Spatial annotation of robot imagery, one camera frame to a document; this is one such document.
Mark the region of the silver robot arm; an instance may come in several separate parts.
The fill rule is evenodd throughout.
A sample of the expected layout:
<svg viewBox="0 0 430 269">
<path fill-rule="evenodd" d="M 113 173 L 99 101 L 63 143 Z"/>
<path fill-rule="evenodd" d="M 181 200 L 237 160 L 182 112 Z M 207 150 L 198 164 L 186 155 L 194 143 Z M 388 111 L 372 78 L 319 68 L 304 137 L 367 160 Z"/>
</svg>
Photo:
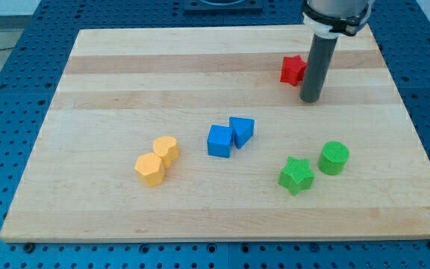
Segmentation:
<svg viewBox="0 0 430 269">
<path fill-rule="evenodd" d="M 373 0 L 305 0 L 303 23 L 323 39 L 354 37 L 367 23 Z"/>
</svg>

